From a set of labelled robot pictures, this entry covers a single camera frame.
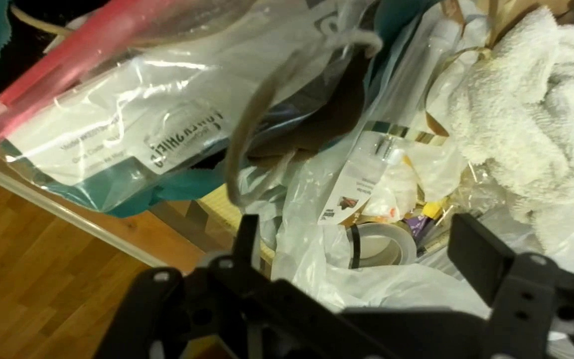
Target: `white towel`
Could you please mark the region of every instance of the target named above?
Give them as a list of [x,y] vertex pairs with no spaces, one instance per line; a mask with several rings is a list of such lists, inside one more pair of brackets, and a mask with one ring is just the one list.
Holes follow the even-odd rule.
[[455,62],[429,112],[513,193],[513,215],[574,201],[574,26],[531,12],[477,64]]

